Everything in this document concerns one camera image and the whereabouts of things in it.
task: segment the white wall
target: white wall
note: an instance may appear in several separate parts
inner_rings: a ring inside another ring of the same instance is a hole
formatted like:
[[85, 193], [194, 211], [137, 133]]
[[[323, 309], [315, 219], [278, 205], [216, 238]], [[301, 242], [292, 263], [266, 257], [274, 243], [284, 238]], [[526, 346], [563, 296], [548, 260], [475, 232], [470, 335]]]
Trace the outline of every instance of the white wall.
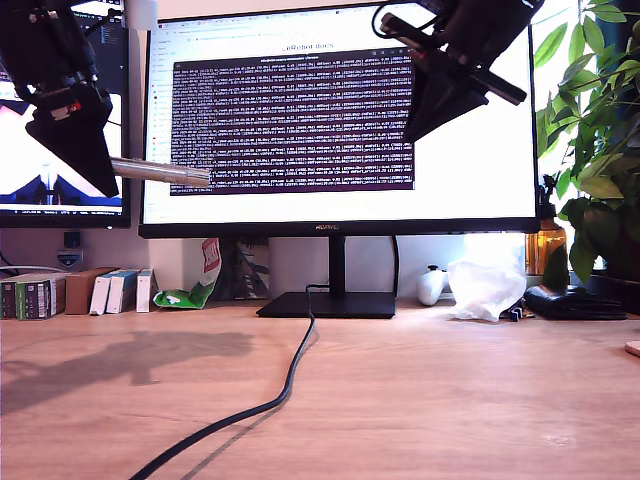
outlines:
[[[331, 2], [310, 0], [159, 0], [160, 18], [211, 15], [269, 9], [320, 6]], [[146, 38], [131, 34], [131, 141], [132, 155], [142, 155], [142, 96]], [[137, 236], [140, 184], [133, 184], [133, 227], [130, 230], [88, 230], [83, 233], [87, 265], [153, 266], [161, 288], [190, 288], [201, 268], [198, 240], [152, 240]], [[56, 265], [62, 230], [15, 229], [2, 232], [3, 253], [14, 263]], [[401, 237], [400, 295], [413, 296], [416, 280], [429, 264], [446, 266], [465, 251], [463, 236]], [[273, 239], [271, 290], [277, 295], [301, 290], [310, 282], [328, 279], [326, 239]], [[387, 237], [350, 238], [347, 242], [347, 288], [390, 290], [393, 253]]]

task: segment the monitor logo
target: monitor logo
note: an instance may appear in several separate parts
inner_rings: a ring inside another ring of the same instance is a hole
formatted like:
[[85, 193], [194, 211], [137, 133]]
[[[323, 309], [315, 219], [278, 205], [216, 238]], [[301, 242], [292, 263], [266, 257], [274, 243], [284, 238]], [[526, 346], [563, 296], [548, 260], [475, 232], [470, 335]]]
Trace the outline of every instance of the monitor logo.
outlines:
[[340, 227], [335, 224], [330, 223], [321, 223], [320, 225], [316, 225], [316, 230], [339, 230]]

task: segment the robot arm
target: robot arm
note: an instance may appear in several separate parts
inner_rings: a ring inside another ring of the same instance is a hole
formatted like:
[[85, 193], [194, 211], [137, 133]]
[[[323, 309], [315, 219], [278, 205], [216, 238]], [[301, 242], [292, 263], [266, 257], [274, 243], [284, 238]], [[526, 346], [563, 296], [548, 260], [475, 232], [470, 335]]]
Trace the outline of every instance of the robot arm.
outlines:
[[91, 45], [71, 7], [83, 0], [0, 0], [0, 63], [36, 107], [27, 132], [108, 197], [118, 194], [102, 133], [111, 113]]
[[433, 34], [387, 13], [381, 30], [414, 49], [414, 92], [405, 140], [486, 105], [489, 91], [519, 104], [526, 93], [489, 68], [527, 27], [544, 0], [420, 0]]

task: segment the desk surface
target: desk surface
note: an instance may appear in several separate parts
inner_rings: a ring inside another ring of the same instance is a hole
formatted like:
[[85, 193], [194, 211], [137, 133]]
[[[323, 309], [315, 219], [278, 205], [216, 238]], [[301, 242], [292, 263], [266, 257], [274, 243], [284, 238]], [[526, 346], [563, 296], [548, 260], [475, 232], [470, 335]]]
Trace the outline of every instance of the desk surface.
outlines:
[[[2, 478], [125, 479], [272, 399], [307, 320], [255, 306], [4, 320]], [[319, 320], [285, 407], [154, 479], [637, 479], [640, 323], [498, 325], [405, 307]]]

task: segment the metal rod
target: metal rod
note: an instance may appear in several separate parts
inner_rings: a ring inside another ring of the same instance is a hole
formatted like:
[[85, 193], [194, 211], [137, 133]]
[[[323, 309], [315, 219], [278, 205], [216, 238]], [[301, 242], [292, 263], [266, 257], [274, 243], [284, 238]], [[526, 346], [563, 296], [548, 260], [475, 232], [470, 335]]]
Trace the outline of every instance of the metal rod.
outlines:
[[178, 167], [139, 159], [111, 157], [116, 175], [156, 182], [177, 183], [193, 187], [209, 186], [209, 171], [200, 168]]

